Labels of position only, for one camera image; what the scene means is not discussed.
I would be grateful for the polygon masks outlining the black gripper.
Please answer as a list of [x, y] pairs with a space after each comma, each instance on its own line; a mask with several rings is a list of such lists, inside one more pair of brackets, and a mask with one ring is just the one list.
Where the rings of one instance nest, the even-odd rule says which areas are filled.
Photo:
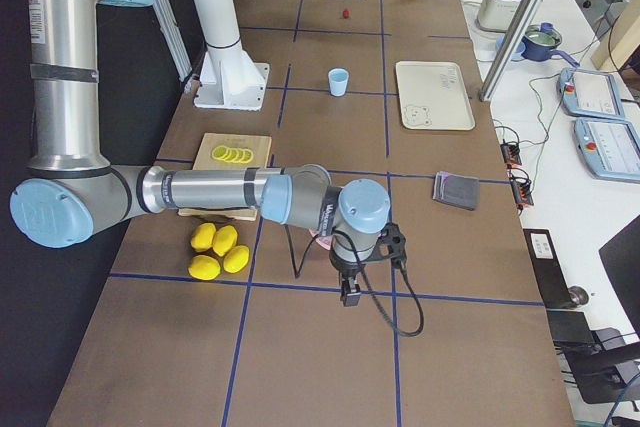
[[331, 265], [338, 271], [341, 278], [340, 299], [344, 307], [356, 307], [359, 304], [361, 289], [356, 276], [362, 270], [357, 262], [344, 260], [335, 252], [329, 253]]

